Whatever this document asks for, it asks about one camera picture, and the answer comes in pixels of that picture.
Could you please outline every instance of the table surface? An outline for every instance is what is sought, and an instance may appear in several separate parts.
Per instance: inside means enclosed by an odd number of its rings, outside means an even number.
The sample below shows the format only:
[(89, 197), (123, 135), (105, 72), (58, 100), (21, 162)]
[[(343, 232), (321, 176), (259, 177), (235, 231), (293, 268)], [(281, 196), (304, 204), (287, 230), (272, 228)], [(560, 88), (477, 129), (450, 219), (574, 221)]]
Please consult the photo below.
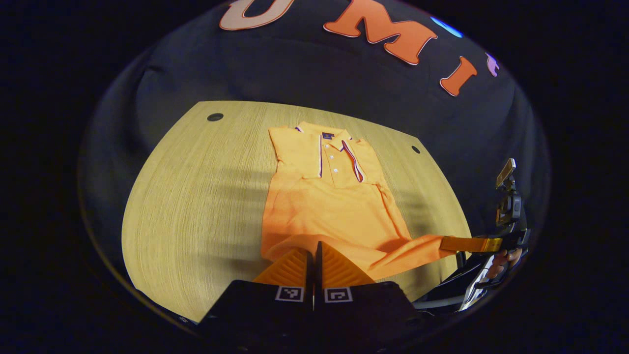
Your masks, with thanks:
[[(224, 117), (210, 122), (213, 113)], [(232, 280), (253, 280), (267, 268), (270, 261), (260, 255), (262, 213), (277, 166), (268, 128), (302, 121), (369, 141), (411, 237), (470, 237), (454, 192), (416, 137), (312, 108), (206, 101), (166, 133), (133, 185), (122, 228), (133, 285), (200, 321)], [(415, 300), (456, 269), (449, 256), (379, 281), (395, 281)]]

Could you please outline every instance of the blue light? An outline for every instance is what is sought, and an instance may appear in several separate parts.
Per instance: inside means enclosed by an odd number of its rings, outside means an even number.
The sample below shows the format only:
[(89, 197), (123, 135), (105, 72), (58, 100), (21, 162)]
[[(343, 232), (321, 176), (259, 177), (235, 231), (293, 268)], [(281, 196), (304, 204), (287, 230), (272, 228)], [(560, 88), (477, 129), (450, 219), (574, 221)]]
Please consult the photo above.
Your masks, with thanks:
[(463, 38), (463, 35), (461, 34), (461, 32), (455, 30), (454, 28), (446, 25), (444, 22), (434, 18), (434, 17), (430, 17), (431, 20), (433, 20), (436, 24), (438, 24), (439, 26), (443, 27), (444, 30), (450, 32), (450, 34), (452, 34), (455, 37), (459, 37), (459, 38)]

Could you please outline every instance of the purple sticker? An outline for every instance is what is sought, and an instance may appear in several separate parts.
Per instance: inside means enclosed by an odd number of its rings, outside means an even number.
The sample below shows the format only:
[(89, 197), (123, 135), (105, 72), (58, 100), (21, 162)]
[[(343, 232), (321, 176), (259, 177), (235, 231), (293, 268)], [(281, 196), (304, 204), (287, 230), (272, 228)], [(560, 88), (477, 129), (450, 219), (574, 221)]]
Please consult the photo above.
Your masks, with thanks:
[(498, 76), (498, 74), (496, 73), (496, 69), (500, 69), (500, 67), (498, 66), (498, 63), (496, 63), (496, 59), (494, 59), (491, 55), (487, 54), (487, 69), (489, 69), (489, 72), (494, 76)]

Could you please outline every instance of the letter m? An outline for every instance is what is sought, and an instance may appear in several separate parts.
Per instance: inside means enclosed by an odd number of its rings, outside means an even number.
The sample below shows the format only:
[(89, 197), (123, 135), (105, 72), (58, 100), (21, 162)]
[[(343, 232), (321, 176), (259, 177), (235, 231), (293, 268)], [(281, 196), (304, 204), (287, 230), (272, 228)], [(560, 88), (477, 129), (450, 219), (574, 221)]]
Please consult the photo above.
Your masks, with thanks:
[(346, 37), (358, 37), (358, 24), (365, 21), (367, 41), (371, 44), (398, 36), (395, 41), (384, 44), (384, 50), (403, 61), (419, 64), (417, 56), (426, 43), (437, 35), (415, 21), (391, 22), (389, 13), (380, 3), (373, 0), (352, 0), (347, 9), (334, 22), (323, 25), (326, 31)]

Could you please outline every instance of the orange polo shirt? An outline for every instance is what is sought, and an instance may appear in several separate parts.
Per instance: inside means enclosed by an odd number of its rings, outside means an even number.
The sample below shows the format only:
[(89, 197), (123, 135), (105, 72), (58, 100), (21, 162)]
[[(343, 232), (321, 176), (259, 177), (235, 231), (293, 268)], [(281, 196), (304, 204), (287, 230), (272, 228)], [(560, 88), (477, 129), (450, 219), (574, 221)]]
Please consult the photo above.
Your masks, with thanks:
[(277, 172), (262, 217), (262, 256), (324, 241), (373, 279), (455, 254), (443, 236), (412, 239), (376, 152), (344, 129), (301, 122), (269, 129)]

